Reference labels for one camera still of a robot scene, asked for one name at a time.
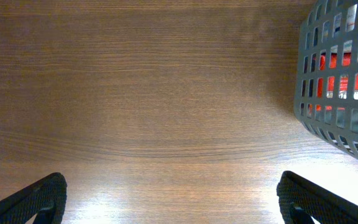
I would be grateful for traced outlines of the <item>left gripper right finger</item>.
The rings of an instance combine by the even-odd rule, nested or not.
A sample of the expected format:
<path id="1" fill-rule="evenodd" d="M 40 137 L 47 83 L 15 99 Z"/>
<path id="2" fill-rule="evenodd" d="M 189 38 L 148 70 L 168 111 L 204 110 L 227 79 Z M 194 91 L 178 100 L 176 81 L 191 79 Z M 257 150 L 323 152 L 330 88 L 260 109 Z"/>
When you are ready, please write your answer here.
<path id="1" fill-rule="evenodd" d="M 289 170 L 276 191 L 285 223 L 358 223 L 358 205 Z"/>

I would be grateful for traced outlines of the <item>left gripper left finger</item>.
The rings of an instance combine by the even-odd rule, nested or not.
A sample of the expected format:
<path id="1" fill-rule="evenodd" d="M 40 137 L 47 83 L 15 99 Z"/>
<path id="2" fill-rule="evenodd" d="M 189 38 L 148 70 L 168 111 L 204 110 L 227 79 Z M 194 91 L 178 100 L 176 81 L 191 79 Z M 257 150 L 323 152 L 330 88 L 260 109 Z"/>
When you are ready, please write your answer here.
<path id="1" fill-rule="evenodd" d="M 0 223 L 61 224 L 67 201 L 67 182 L 59 172 L 34 182 L 0 201 Z"/>

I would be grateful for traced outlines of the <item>grey plastic shopping basket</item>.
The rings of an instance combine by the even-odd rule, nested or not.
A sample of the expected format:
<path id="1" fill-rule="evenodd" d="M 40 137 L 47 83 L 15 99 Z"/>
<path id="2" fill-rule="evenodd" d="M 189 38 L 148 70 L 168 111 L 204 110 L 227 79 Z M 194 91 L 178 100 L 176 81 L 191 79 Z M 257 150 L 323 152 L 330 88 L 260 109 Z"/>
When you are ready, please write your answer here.
<path id="1" fill-rule="evenodd" d="M 318 0 L 301 24 L 293 109 L 310 133 L 358 159 L 358 0 Z"/>

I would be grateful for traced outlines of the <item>red spaghetti packet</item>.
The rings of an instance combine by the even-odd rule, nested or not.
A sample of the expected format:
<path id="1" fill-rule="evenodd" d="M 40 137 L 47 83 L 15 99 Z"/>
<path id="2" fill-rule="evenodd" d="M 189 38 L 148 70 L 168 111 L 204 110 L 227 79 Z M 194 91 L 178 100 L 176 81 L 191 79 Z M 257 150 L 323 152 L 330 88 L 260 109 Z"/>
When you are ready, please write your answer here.
<path id="1" fill-rule="evenodd" d="M 348 67 L 351 64 L 351 53 L 342 55 L 338 60 L 336 52 L 321 51 L 304 58 L 304 73 L 335 72 L 337 68 Z M 307 118 L 313 118 L 326 124 L 333 123 L 333 112 L 337 111 L 339 117 L 337 122 L 344 120 L 346 109 L 343 106 L 333 106 L 332 99 L 358 100 L 358 73 L 353 74 L 353 90 L 349 88 L 350 75 L 320 75 L 316 78 L 303 79 L 301 81 L 301 97 L 316 98 L 316 103 L 301 103 L 300 113 Z"/>

